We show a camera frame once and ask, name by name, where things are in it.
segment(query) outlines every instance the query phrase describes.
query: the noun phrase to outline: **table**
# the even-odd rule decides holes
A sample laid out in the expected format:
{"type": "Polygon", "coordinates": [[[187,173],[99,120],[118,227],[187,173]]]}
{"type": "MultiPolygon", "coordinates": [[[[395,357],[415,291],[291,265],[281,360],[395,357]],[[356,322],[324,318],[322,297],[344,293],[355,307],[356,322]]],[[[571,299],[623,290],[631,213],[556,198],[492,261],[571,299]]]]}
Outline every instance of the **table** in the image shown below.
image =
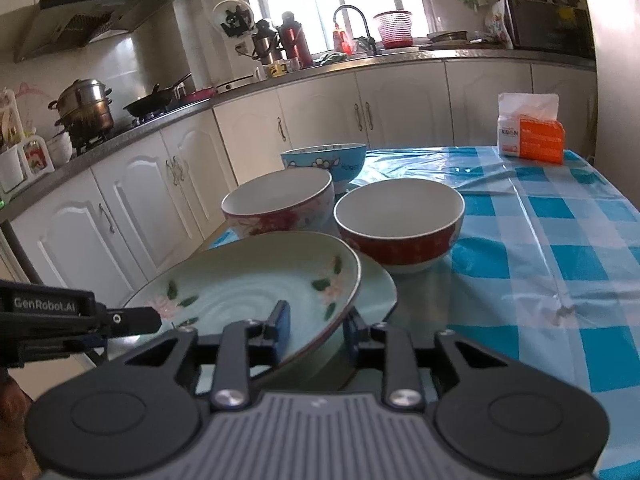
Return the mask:
{"type": "MultiPolygon", "coordinates": [[[[455,187],[466,211],[449,255],[395,277],[390,321],[451,328],[591,392],[611,424],[599,477],[640,479],[638,211],[572,152],[557,166],[491,146],[378,150],[353,183],[403,177],[455,187]]],[[[376,373],[347,389],[379,387],[376,373]]]]}

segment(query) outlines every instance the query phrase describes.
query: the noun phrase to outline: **microwave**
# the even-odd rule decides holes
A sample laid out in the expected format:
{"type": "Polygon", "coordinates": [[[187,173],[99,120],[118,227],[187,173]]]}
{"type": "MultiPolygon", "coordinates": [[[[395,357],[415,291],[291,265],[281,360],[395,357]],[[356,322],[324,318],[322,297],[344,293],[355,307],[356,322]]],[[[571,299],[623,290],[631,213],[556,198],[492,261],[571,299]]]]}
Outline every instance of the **microwave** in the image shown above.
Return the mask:
{"type": "Polygon", "coordinates": [[[595,59],[586,10],[534,0],[499,0],[487,19],[489,29],[508,48],[595,59]]]}

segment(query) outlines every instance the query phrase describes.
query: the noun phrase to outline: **blue bowl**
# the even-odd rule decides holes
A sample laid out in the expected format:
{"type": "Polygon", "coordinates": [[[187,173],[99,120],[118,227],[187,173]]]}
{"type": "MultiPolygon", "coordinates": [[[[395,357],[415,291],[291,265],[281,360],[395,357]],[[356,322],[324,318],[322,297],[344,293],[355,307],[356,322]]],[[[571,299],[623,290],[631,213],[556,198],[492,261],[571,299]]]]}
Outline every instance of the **blue bowl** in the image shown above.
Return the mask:
{"type": "Polygon", "coordinates": [[[362,170],[366,154],[366,144],[328,144],[289,150],[280,157],[285,168],[325,168],[333,177],[335,194],[340,194],[362,170]]]}

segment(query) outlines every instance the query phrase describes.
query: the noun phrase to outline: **red basket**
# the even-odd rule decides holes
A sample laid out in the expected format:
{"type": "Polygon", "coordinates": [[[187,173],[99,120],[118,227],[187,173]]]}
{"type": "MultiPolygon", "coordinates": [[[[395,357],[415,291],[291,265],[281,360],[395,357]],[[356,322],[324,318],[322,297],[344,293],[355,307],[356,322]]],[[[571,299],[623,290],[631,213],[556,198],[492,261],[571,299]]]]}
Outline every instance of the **red basket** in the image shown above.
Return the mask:
{"type": "Polygon", "coordinates": [[[414,38],[411,35],[411,13],[408,10],[380,12],[373,19],[378,26],[385,48],[414,45],[414,38]]]}

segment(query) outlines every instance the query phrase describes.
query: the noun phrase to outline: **black frying pan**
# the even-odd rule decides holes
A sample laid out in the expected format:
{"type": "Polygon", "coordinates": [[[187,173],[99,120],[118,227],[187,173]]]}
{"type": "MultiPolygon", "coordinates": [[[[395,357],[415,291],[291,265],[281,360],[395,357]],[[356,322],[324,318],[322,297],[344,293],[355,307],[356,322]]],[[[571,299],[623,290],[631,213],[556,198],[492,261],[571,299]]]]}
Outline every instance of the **black frying pan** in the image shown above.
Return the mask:
{"type": "Polygon", "coordinates": [[[174,98],[174,89],[190,76],[191,72],[179,81],[175,82],[173,85],[169,86],[169,88],[164,88],[162,90],[159,90],[160,85],[156,84],[151,94],[143,97],[142,99],[138,99],[137,101],[133,101],[125,106],[124,109],[134,117],[145,117],[153,112],[157,112],[171,103],[174,98]]]}

